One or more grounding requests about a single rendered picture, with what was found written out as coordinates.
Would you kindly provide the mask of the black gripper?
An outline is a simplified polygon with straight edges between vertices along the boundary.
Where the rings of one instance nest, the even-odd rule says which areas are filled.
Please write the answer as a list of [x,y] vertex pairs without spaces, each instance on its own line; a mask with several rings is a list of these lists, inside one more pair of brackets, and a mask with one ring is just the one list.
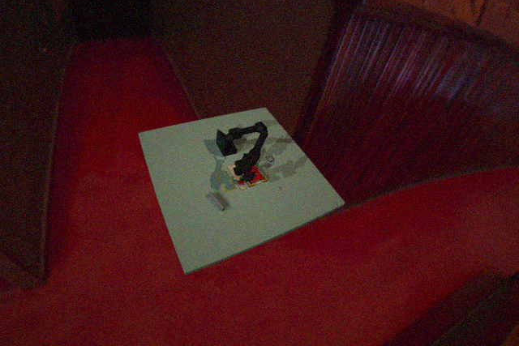
[[[236,166],[240,166],[240,165],[241,165],[241,167],[242,167],[241,162],[242,162],[242,160],[236,160],[236,161],[234,162],[234,164],[235,164]],[[243,178],[243,181],[245,181],[245,182],[249,182],[249,181],[252,181],[252,180],[253,180],[253,176],[252,176],[251,174],[248,174],[248,175],[242,175],[242,178]]]

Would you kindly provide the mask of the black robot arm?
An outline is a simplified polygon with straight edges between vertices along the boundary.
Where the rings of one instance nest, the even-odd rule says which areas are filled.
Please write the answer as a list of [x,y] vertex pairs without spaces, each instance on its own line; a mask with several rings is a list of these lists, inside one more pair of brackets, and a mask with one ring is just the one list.
[[[242,157],[242,167],[237,166],[233,168],[236,176],[240,176],[242,174],[248,175],[251,172],[251,166],[254,166],[256,162],[260,158],[260,150],[264,144],[265,139],[268,137],[268,131],[265,124],[262,122],[257,122],[254,126],[249,126],[246,128],[232,128],[228,130],[229,133],[223,138],[227,143],[232,143],[234,139],[239,139],[242,135],[250,134],[254,132],[260,133],[259,138],[257,139],[255,146],[249,151],[249,153],[243,153]],[[252,162],[252,161],[254,162]]]

